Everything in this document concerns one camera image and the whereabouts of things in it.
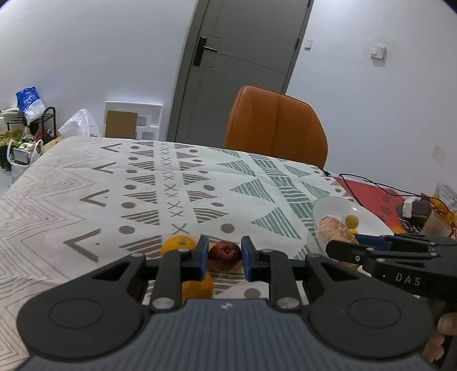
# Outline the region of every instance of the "gray ribbed grip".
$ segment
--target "gray ribbed grip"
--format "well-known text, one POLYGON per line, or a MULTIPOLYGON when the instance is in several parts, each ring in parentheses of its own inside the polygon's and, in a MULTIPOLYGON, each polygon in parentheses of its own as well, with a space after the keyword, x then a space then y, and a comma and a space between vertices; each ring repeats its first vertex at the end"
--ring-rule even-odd
POLYGON ((329 350, 296 314, 266 300, 188 300, 154 315, 125 348, 82 363, 32 357, 21 371, 430 371, 419 355, 386 363, 354 360, 329 350))

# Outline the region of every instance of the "cardboard box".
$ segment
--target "cardboard box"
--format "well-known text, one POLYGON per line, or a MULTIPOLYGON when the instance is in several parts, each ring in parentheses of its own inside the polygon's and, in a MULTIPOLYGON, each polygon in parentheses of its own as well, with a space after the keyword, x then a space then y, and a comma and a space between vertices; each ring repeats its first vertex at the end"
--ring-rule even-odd
POLYGON ((138 114, 134 112, 108 111, 105 137, 135 139, 138 114))

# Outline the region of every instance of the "door handle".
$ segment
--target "door handle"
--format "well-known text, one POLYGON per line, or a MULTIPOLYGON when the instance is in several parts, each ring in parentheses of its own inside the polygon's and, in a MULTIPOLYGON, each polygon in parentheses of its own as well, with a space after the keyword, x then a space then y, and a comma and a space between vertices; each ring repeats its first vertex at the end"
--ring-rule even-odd
POLYGON ((198 44, 197 44, 197 50, 195 51, 195 58, 194 58, 194 63, 193 65, 196 67, 200 67, 202 64, 202 58, 203 58, 203 52, 205 50, 213 53, 217 53, 218 51, 216 49, 210 48, 206 46, 206 41, 208 39, 206 37, 201 37, 198 39, 198 44))

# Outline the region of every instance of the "yellow fruit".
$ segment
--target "yellow fruit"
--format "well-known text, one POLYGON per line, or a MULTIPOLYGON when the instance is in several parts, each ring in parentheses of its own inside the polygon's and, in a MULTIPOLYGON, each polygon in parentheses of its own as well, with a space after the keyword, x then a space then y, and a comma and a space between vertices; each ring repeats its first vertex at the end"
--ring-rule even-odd
POLYGON ((187 237, 187 236, 171 237, 162 244, 162 248, 160 249, 160 256, 164 256, 165 253, 168 253, 171 250, 176 250, 176 249, 194 250, 195 247, 196 247, 196 243, 190 237, 187 237))
POLYGON ((349 214, 344 220, 344 224, 346 224, 349 229, 356 229, 359 225, 359 218, 355 215, 349 214))
MULTIPOLYGON (((164 256, 165 253, 176 249, 190 249, 194 250, 197 244, 193 239, 187 236, 175 236, 166 240, 162 248, 160 249, 160 256, 164 256)), ((206 272, 205 279, 203 281, 187 281, 183 282, 181 286, 182 301, 186 299, 211 299, 213 297, 213 279, 209 272, 206 272)))
POLYGON ((187 281, 182 284, 182 301, 186 299, 211 299, 213 297, 213 279, 206 272, 203 281, 187 281))

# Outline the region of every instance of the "red cloth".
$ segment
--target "red cloth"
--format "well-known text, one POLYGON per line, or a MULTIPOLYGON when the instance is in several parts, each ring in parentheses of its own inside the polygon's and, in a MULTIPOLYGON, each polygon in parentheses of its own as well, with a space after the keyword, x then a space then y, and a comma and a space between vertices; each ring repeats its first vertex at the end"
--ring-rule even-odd
POLYGON ((346 180, 349 185, 348 187, 341 178, 335 177, 335 179, 349 195, 354 197, 355 194, 362 206, 381 219, 392 230, 392 232, 405 232, 405 229, 397 216, 397 212, 395 211, 395 207, 403 204, 404 201, 404 198, 398 196, 397 192, 389 188, 384 188, 389 193, 397 195, 391 196, 374 185, 360 183, 353 180, 346 180))

